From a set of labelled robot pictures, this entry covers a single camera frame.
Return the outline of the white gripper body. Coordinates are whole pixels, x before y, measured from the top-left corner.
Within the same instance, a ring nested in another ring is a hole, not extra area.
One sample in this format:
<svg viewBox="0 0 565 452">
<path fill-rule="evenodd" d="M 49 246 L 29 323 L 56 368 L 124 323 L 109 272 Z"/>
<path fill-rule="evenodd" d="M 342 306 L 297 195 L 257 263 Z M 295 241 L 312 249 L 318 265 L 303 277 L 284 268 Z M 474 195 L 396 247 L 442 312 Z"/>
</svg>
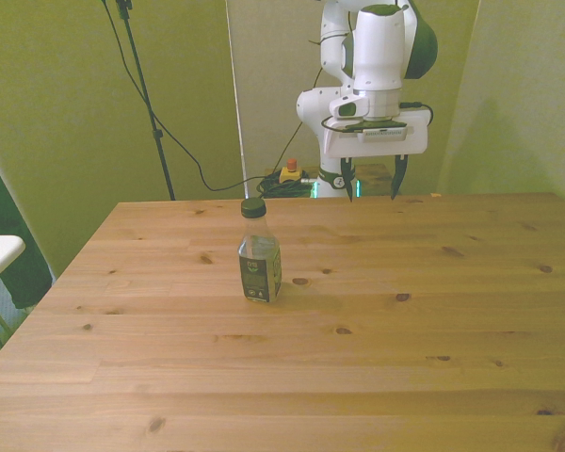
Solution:
<svg viewBox="0 0 565 452">
<path fill-rule="evenodd" d="M 428 109 L 402 110 L 394 124 L 348 130 L 357 120 L 328 119 L 322 153 L 330 158 L 371 157 L 423 153 L 428 146 Z"/>
</svg>

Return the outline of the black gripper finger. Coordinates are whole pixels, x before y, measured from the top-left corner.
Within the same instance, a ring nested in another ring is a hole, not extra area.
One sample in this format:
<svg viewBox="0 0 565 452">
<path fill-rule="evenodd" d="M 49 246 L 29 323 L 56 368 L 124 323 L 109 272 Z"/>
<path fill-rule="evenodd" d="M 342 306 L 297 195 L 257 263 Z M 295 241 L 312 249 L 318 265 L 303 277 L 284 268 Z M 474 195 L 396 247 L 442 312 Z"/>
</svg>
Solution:
<svg viewBox="0 0 565 452">
<path fill-rule="evenodd" d="M 395 156 L 395 173 L 391 182 L 391 199 L 399 193 L 408 167 L 408 156 L 399 154 Z"/>
<path fill-rule="evenodd" d="M 354 179 L 354 169 L 352 166 L 352 159 L 350 157 L 342 158 L 340 160 L 340 170 L 344 182 L 344 188 L 347 192 L 347 196 L 349 200 L 352 202 L 353 201 L 352 181 Z"/>
</svg>

